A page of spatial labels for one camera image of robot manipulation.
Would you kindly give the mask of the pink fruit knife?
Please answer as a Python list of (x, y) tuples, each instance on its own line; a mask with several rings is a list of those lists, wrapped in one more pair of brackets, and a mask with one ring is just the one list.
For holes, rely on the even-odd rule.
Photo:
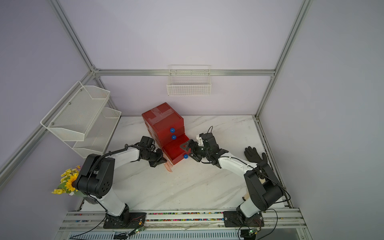
[(166, 163), (164, 164), (165, 165), (165, 168), (167, 169), (168, 172), (172, 173), (172, 168)]

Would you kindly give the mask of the red drawer cabinet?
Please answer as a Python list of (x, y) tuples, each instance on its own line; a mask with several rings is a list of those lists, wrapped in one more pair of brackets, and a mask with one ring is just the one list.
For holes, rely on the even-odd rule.
[(170, 165), (188, 158), (188, 152), (181, 148), (190, 139), (185, 133), (184, 119), (168, 103), (144, 112), (142, 117)]

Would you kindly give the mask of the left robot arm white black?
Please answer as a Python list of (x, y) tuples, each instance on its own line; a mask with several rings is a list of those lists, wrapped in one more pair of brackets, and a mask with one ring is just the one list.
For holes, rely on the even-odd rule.
[(139, 229), (144, 225), (147, 214), (131, 214), (128, 204), (120, 200), (113, 190), (115, 170), (141, 160), (148, 161), (152, 168), (166, 162), (163, 151), (156, 148), (154, 140), (143, 136), (134, 145), (126, 144), (122, 149), (102, 155), (88, 155), (79, 175), (71, 184), (75, 190), (104, 208), (104, 229)]

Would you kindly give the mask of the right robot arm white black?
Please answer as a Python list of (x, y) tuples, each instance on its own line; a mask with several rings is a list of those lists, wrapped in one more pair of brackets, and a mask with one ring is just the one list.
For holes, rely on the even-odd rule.
[(261, 212), (291, 199), (269, 165), (266, 154), (259, 155), (256, 148), (245, 148), (247, 159), (242, 160), (220, 148), (211, 131), (198, 135), (196, 141), (188, 140), (180, 148), (197, 162), (206, 159), (205, 164), (230, 171), (245, 180), (249, 197), (235, 211), (223, 212), (226, 227), (254, 225), (260, 228), (264, 225)]

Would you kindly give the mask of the black work glove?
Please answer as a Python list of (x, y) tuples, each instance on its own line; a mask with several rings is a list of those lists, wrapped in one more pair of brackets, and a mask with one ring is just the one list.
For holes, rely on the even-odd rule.
[(244, 154), (249, 162), (256, 163), (259, 168), (264, 168), (269, 165), (266, 153), (260, 155), (256, 148), (248, 146), (245, 148)]

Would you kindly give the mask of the white mesh two-tier shelf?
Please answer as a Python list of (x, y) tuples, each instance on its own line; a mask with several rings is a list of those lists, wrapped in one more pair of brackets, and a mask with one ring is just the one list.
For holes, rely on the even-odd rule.
[(110, 91), (75, 83), (41, 125), (82, 158), (106, 152), (121, 112), (108, 107)]

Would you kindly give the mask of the yellow artificial flowers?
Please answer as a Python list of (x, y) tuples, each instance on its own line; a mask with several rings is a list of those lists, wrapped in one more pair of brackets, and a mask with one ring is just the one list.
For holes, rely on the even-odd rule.
[(54, 195), (69, 195), (69, 196), (77, 196), (84, 198), (86, 195), (81, 191), (77, 190), (73, 184), (75, 180), (78, 178), (81, 166), (76, 166), (75, 168), (67, 169), (63, 174), (61, 174), (60, 184), (57, 188), (52, 191)]

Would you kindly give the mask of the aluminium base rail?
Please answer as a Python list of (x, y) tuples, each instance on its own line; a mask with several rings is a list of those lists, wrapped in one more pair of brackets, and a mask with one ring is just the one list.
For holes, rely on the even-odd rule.
[[(68, 212), (59, 232), (81, 232), (96, 228), (104, 231), (105, 212)], [(147, 211), (143, 221), (146, 230), (218, 230), (237, 222), (224, 216), (223, 210), (206, 211)], [(261, 212), (254, 220), (246, 220), (245, 227), (267, 229), (306, 229), (307, 224), (299, 209), (276, 209)]]

